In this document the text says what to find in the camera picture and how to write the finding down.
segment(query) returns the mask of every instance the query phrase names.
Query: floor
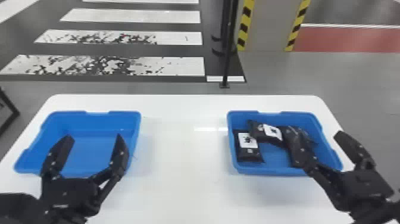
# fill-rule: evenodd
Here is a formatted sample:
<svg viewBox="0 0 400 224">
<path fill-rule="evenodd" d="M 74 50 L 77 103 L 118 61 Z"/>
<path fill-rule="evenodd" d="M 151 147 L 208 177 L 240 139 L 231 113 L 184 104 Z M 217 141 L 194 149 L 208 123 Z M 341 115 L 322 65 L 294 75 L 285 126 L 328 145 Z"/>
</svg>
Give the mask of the floor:
<svg viewBox="0 0 400 224">
<path fill-rule="evenodd" d="M 313 0 L 295 51 L 400 52 L 400 1 Z"/>
<path fill-rule="evenodd" d="M 220 42 L 211 40 L 219 32 L 222 1 L 29 1 L 31 6 L 3 23 L 0 17 L 4 79 L 215 82 L 222 78 L 224 58 L 212 51 Z M 0 13 L 8 14 L 4 8 L 11 7 L 10 2 L 19 4 L 7 0 Z M 232 81 L 245 82 L 237 54 L 232 55 L 230 75 Z"/>
<path fill-rule="evenodd" d="M 0 156 L 53 94 L 312 94 L 400 188 L 400 54 L 263 52 L 240 53 L 240 59 L 248 83 L 230 89 L 217 83 L 0 82 L 22 112 L 0 138 Z"/>
</svg>

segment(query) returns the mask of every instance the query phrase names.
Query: red floor area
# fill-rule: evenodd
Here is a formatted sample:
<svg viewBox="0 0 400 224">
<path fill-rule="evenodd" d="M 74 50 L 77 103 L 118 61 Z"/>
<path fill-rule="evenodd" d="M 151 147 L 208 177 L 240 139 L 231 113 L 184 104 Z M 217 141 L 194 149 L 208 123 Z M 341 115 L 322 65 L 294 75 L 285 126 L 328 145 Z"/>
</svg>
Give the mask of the red floor area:
<svg viewBox="0 0 400 224">
<path fill-rule="evenodd" d="M 294 51 L 400 52 L 400 29 L 302 27 Z"/>
</svg>

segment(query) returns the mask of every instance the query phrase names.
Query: blue bin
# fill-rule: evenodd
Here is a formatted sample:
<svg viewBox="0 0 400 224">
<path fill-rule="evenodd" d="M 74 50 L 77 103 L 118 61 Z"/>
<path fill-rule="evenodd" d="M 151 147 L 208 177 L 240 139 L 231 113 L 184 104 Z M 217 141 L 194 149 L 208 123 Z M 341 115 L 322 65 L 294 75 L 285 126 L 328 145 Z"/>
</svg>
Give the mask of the blue bin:
<svg viewBox="0 0 400 224">
<path fill-rule="evenodd" d="M 138 140 L 140 118 L 136 111 L 52 113 L 14 169 L 18 173 L 39 175 L 48 151 L 62 137 L 71 135 L 75 144 L 61 174 L 68 178 L 91 176 L 108 167 L 117 134 L 121 134 L 129 149 L 129 167 Z"/>
<path fill-rule="evenodd" d="M 233 130 L 247 130 L 248 120 L 255 120 L 272 126 L 301 127 L 317 143 L 316 147 L 314 147 L 314 152 L 319 162 L 337 170 L 343 169 L 343 164 L 340 162 L 336 152 L 331 149 L 322 132 L 322 126 L 315 115 L 302 112 L 260 113 L 258 111 L 231 111 L 227 115 L 229 145 L 233 165 L 239 173 L 270 176 L 306 175 L 302 169 L 290 166 L 290 157 L 286 150 L 268 143 L 258 144 L 265 163 L 238 162 Z"/>
</svg>

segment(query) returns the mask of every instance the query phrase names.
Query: white floor marking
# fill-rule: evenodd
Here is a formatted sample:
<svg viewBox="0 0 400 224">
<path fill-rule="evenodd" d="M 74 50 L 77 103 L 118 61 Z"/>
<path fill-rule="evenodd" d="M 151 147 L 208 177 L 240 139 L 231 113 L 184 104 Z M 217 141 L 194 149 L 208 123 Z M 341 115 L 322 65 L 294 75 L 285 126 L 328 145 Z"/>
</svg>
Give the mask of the white floor marking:
<svg viewBox="0 0 400 224">
<path fill-rule="evenodd" d="M 0 23 L 8 20 L 38 0 L 6 0 L 0 3 Z"/>
<path fill-rule="evenodd" d="M 371 28 L 371 29 L 400 29 L 400 26 L 376 24 L 330 24 L 330 23 L 303 23 L 301 27 L 326 27 L 326 28 Z"/>
<path fill-rule="evenodd" d="M 75 8 L 61 21 L 98 23 L 200 23 L 199 11 Z"/>
<path fill-rule="evenodd" d="M 205 76 L 202 57 L 18 55 L 0 74 Z"/>
<path fill-rule="evenodd" d="M 198 4 L 199 0 L 83 0 L 84 2 Z"/>
<path fill-rule="evenodd" d="M 222 82 L 223 76 L 207 76 L 207 82 Z M 228 82 L 245 82 L 244 76 L 228 76 Z"/>
<path fill-rule="evenodd" d="M 35 43 L 202 45 L 201 32 L 47 30 Z"/>
</svg>

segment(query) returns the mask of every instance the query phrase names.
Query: robotic arm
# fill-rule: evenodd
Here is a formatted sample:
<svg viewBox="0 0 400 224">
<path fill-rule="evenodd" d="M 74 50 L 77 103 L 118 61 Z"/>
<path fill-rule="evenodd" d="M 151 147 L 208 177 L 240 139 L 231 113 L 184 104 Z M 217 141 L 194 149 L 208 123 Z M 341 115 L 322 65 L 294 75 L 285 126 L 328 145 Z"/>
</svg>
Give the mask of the robotic arm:
<svg viewBox="0 0 400 224">
<path fill-rule="evenodd" d="M 50 149 L 40 172 L 40 199 L 27 194 L 0 194 L 1 224 L 85 224 L 87 217 L 99 213 L 127 169 L 128 148 L 118 135 L 106 169 L 89 178 L 65 178 L 60 172 L 73 145 L 74 139 L 65 136 Z"/>
<path fill-rule="evenodd" d="M 342 131 L 335 135 L 335 141 L 355 164 L 353 171 L 340 172 L 317 161 L 305 132 L 292 127 L 279 129 L 292 165 L 314 178 L 334 207 L 348 212 L 354 224 L 381 224 L 394 219 L 400 223 L 400 201 L 389 200 L 393 189 L 376 171 L 374 160 L 358 141 Z"/>
</svg>

